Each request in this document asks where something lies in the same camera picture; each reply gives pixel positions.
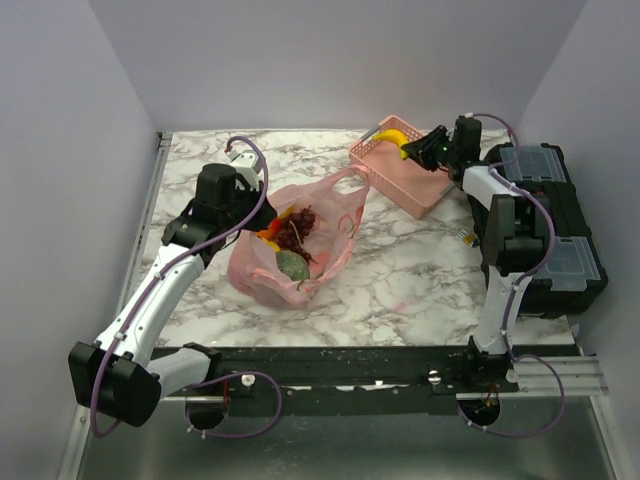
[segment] pink basket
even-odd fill
[[[402,160],[398,147],[390,142],[373,141],[378,132],[395,128],[410,141],[424,136],[420,130],[390,115],[365,133],[349,148],[351,163],[371,171],[371,185],[415,218],[424,217],[450,190],[451,181],[442,171],[428,172],[411,160]]]

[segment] marble surface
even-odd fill
[[[362,132],[344,130],[191,132],[175,134],[145,246],[142,275],[160,246],[164,226],[193,196],[209,162],[227,162],[224,142],[249,136],[269,162],[270,191],[309,183],[349,164],[347,148]],[[506,140],[489,131],[483,151]],[[359,180],[344,181],[353,188]],[[257,305],[226,280],[232,248],[220,252],[187,291],[159,344],[194,341],[218,346],[464,345],[485,297],[480,250],[456,233],[473,225],[464,194],[455,190],[415,220],[372,189],[353,257],[305,310]],[[572,343],[565,318],[520,318],[515,343]]]

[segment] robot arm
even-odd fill
[[[187,344],[178,352],[153,361],[151,354],[176,305],[225,241],[191,255],[186,253],[237,225],[258,203],[263,185],[258,180],[261,168],[256,154],[231,150],[228,155],[232,166],[208,164],[203,167],[195,197],[167,225],[163,246],[151,270],[122,312],[93,345],[78,342],[73,347],[69,368],[80,405],[90,406],[99,366],[114,338],[119,342],[100,379],[97,410],[130,425],[144,424],[160,398],[213,375],[215,362],[212,361],[218,354],[212,349]],[[244,228],[265,229],[276,216],[276,211],[265,201]],[[134,311],[128,329],[121,332],[123,322]]]
[[[515,323],[531,282],[531,277],[521,277],[544,257],[549,232],[541,213],[526,198],[499,182],[489,165],[480,162],[481,132],[479,120],[459,117],[452,135],[441,125],[401,148],[426,170],[446,170],[460,190],[489,211],[482,245],[489,266],[489,284],[473,341],[478,352],[501,355],[507,351],[503,336]]]

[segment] gray wall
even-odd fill
[[[640,472],[640,2],[590,0],[527,107],[520,131],[557,142],[610,276],[580,322],[600,356]]]
[[[155,126],[520,118],[584,0],[90,0]]]
[[[158,138],[86,0],[0,7],[0,469],[55,478],[67,355],[112,318]]]

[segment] black storage box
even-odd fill
[[[514,156],[513,145],[505,143],[493,147],[484,162],[507,162]],[[498,172],[520,188],[546,195],[556,228],[553,257],[531,280],[520,305],[520,314],[557,318],[584,312],[604,290],[609,279],[600,264],[591,229],[582,214],[562,150],[545,143],[523,146],[518,162],[498,167]],[[475,198],[467,198],[473,214],[474,231],[483,250],[489,212]],[[481,267],[488,284],[489,268],[484,261],[484,250]]]

